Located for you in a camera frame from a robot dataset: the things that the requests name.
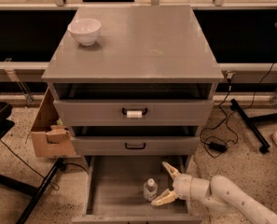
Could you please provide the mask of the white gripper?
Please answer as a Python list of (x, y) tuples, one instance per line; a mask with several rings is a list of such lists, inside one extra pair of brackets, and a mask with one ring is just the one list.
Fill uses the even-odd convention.
[(177, 198), (186, 201), (194, 200), (202, 202), (210, 197), (210, 182), (208, 180), (196, 178), (192, 175), (180, 174), (167, 161), (164, 161), (162, 165), (173, 180), (173, 190), (164, 190), (160, 196), (151, 202), (153, 206), (172, 203)]

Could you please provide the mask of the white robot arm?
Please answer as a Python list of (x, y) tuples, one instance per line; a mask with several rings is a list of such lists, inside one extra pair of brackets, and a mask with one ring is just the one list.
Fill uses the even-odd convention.
[(172, 203), (176, 199), (193, 200), (220, 212), (233, 207), (252, 224), (277, 224), (277, 214), (250, 197), (228, 178), (215, 175), (211, 180), (206, 180), (181, 174), (166, 161), (162, 165), (173, 180), (173, 190), (164, 190), (151, 202), (153, 206)]

